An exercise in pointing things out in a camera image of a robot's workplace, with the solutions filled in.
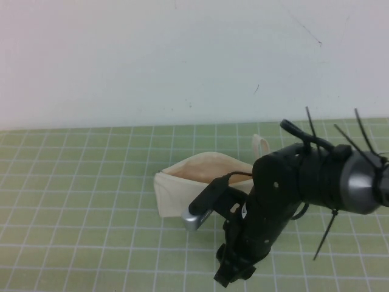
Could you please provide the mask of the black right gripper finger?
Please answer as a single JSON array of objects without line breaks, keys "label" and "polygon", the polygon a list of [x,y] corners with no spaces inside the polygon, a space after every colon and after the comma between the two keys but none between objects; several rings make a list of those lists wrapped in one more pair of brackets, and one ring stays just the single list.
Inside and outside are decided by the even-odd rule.
[{"label": "black right gripper finger", "polygon": [[238,258],[223,243],[216,252],[216,259],[219,262],[219,268],[214,275],[214,280],[226,288],[230,283],[239,279],[240,270]]},{"label": "black right gripper finger", "polygon": [[256,271],[256,262],[241,262],[239,264],[239,279],[248,280]]}]

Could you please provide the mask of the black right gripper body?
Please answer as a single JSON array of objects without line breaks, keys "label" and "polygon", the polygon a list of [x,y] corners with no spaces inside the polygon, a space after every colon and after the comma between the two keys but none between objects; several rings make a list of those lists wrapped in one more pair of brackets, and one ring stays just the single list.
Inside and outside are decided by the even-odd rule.
[{"label": "black right gripper body", "polygon": [[253,268],[264,259],[294,214],[294,197],[281,192],[250,192],[223,225],[222,268]]}]

